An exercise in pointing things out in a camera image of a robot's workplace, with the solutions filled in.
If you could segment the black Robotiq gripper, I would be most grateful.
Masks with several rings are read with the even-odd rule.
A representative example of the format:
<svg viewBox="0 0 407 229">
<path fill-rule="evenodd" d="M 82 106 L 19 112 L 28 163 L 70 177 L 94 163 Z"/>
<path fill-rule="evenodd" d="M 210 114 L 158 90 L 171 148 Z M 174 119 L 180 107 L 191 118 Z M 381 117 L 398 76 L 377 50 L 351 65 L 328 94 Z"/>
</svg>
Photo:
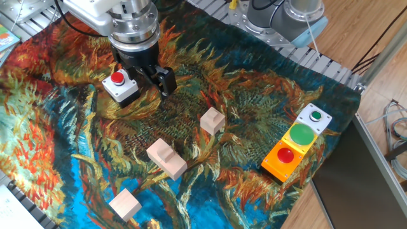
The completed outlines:
<svg viewBox="0 0 407 229">
<path fill-rule="evenodd" d="M 111 51 L 117 63 L 121 64 L 131 80 L 136 80 L 137 72 L 142 74 L 160 93 L 160 97 L 170 96 L 177 88 L 176 77 L 171 67 L 158 65 L 159 44 L 146 48 L 141 44 L 126 44 L 109 38 Z"/>
</svg>

